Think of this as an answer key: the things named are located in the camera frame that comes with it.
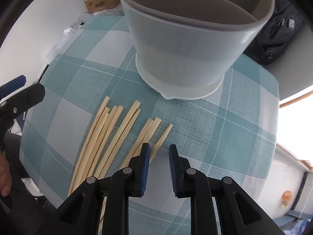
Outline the person left hand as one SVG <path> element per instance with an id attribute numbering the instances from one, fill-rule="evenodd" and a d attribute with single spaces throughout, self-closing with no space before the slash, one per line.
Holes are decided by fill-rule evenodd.
<path id="1" fill-rule="evenodd" d="M 6 159 L 5 151 L 0 155 L 0 190 L 3 197 L 8 196 L 12 186 L 10 166 Z"/>

